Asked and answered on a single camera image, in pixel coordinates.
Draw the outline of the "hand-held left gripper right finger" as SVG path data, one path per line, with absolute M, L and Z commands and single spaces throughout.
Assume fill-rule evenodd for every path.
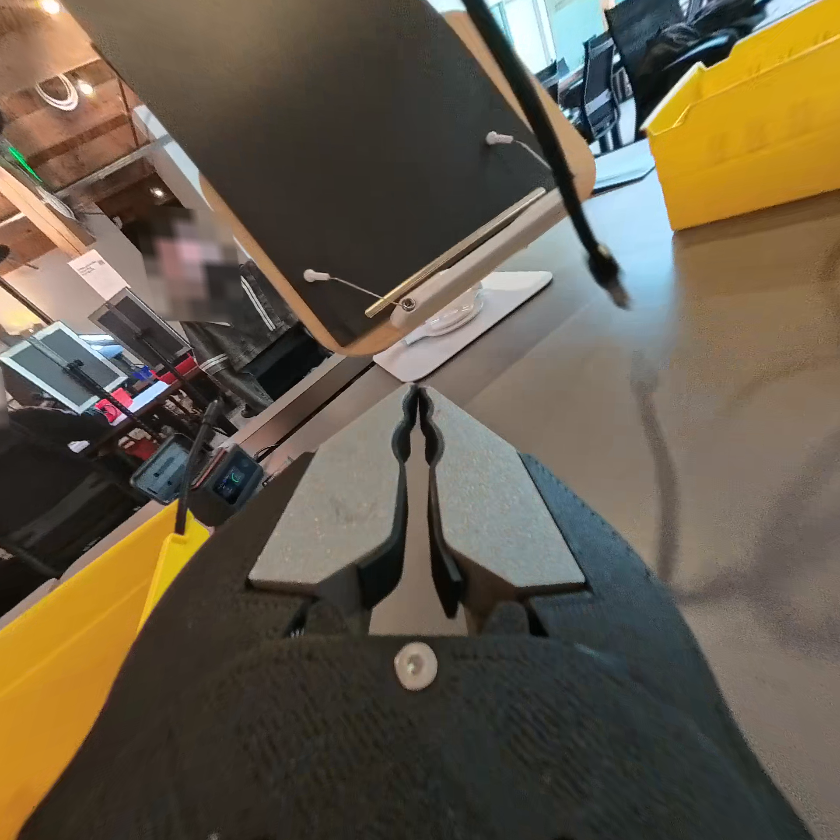
M 418 391 L 432 577 L 448 618 L 585 588 L 583 570 L 522 456 L 432 388 Z

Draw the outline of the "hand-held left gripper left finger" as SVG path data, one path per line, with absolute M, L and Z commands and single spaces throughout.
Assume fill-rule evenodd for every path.
M 252 586 L 341 611 L 370 611 L 393 592 L 417 401 L 417 386 L 405 385 L 317 449 L 248 574 Z

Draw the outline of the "yellow plastic bin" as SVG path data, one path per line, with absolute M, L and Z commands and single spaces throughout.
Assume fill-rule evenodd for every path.
M 675 232 L 839 187 L 839 2 L 695 64 L 644 129 Z
M 1 632 L 1 838 L 16 838 L 73 759 L 143 624 L 211 536 L 176 504 L 80 568 Z

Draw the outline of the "black power bank with display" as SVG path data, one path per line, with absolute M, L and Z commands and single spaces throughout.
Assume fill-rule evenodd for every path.
M 206 448 L 193 467 L 188 466 L 190 450 L 189 438 L 181 434 L 168 437 L 133 472 L 129 483 L 144 497 L 167 506 L 177 501 L 189 476 L 189 511 L 202 525 L 218 528 L 261 488 L 265 471 L 236 444 L 213 451 Z

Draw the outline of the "grey framed dark panel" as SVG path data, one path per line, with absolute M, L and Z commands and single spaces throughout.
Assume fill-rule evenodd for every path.
M 191 351 L 183 336 L 129 288 L 121 289 L 88 318 L 149 365 L 160 364 L 162 360 L 178 364 Z
M 76 414 L 92 409 L 129 379 L 61 321 L 21 339 L 2 352 L 1 360 L 39 393 Z

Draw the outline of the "white paper notice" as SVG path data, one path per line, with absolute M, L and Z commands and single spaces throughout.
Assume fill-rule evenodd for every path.
M 130 288 L 128 281 L 96 249 L 68 260 L 67 265 L 104 301 L 110 301 Z

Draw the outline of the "wooden board with black panel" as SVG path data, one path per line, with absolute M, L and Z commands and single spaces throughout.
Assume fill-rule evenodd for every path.
M 219 222 L 316 340 L 356 357 L 412 329 L 304 270 L 383 297 L 534 190 L 558 188 L 576 222 L 594 190 L 590 147 L 488 2 L 462 5 L 65 2 L 194 163 Z M 487 146 L 492 130 L 551 171 Z

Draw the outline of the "black mesh office chair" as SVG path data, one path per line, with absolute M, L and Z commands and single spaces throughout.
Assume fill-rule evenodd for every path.
M 613 89 L 613 39 L 604 33 L 584 43 L 580 126 L 589 144 L 600 154 L 623 145 L 621 109 Z
M 605 11 L 605 19 L 632 89 L 639 135 L 690 68 L 724 60 L 742 36 L 731 11 L 711 20 L 689 18 L 677 1 L 619 2 Z

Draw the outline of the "green lit exit sign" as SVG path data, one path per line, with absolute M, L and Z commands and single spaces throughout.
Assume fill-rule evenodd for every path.
M 24 156 L 3 136 L 1 137 L 1 158 L 7 166 L 11 167 L 21 177 L 33 184 L 43 185 L 42 179 L 28 165 Z

